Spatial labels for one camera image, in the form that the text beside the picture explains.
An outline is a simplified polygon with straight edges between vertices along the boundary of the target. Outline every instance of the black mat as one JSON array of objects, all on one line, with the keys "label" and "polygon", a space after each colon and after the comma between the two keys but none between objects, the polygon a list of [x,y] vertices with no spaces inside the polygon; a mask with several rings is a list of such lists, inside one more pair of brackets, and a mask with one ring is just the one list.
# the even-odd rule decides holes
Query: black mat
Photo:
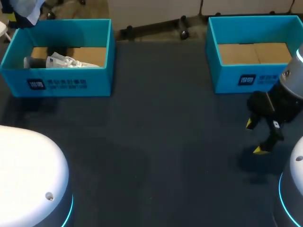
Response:
[{"label": "black mat", "polygon": [[303,116],[253,156],[268,129],[245,130],[247,97],[213,93],[203,43],[118,43],[110,98],[17,100],[2,81],[0,116],[62,148],[76,227],[273,227]]}]

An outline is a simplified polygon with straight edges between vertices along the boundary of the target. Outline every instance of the floor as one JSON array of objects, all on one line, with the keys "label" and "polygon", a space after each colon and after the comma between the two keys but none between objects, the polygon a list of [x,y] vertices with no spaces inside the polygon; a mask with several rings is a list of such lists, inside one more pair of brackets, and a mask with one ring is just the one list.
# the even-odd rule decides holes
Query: floor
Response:
[{"label": "floor", "polygon": [[[57,0],[46,0],[50,5],[56,5]],[[40,19],[46,19],[49,10],[44,9]],[[78,0],[65,0],[63,5],[53,8],[58,19],[77,19],[77,18],[110,18],[107,6],[107,0],[86,0],[86,5],[81,5]],[[0,21],[6,23],[6,18],[0,14]],[[189,33],[192,39],[204,39],[207,28],[207,20],[200,16],[188,18],[190,24]],[[180,31],[173,22],[166,22],[156,26],[147,26],[140,31],[136,31],[135,41],[180,41]],[[115,31],[115,37],[118,41],[125,40],[120,31]]]}]

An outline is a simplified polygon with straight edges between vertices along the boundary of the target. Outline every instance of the printed logo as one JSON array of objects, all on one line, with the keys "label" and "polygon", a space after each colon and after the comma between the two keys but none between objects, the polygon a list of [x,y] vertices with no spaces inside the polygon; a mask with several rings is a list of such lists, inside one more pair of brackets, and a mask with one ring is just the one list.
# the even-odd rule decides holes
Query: printed logo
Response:
[{"label": "printed logo", "polygon": [[41,79],[28,79],[27,83],[32,90],[45,90],[45,85]]},{"label": "printed logo", "polygon": [[255,74],[243,74],[240,76],[238,85],[253,85],[255,82],[256,75]]}]

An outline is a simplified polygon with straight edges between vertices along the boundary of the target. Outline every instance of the open box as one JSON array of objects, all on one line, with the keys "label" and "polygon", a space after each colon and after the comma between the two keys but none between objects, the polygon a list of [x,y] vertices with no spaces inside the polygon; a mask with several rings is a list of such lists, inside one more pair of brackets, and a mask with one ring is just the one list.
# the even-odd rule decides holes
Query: open box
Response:
[{"label": "open box", "polygon": [[270,90],[302,43],[298,16],[209,18],[205,48],[215,93]]},{"label": "open box", "polygon": [[[101,67],[23,68],[24,57],[46,56],[60,47]],[[16,31],[0,70],[15,97],[110,96],[114,58],[110,19],[45,20]]]}]

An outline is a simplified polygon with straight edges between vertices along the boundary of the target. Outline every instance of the white robot body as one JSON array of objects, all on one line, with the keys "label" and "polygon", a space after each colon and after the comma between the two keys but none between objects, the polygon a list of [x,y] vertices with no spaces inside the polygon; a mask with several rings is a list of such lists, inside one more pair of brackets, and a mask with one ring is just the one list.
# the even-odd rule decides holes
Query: white robot body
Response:
[{"label": "white robot body", "polygon": [[0,180],[0,227],[68,226],[69,169],[48,137],[0,126]]},{"label": "white robot body", "polygon": [[274,205],[278,227],[303,226],[303,137],[297,142],[282,173]]}]

